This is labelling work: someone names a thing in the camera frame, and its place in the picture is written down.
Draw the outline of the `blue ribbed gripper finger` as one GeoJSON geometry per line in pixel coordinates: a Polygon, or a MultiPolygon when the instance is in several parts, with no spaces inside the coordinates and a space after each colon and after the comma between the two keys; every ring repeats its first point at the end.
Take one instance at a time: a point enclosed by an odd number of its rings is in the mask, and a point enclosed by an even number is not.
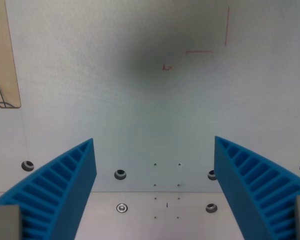
{"type": "Polygon", "coordinates": [[[297,239],[299,176],[219,136],[214,139],[214,173],[244,239],[297,239]]]}
{"type": "Polygon", "coordinates": [[[90,138],[2,194],[0,206],[20,207],[24,240],[73,240],[96,176],[90,138]]]}

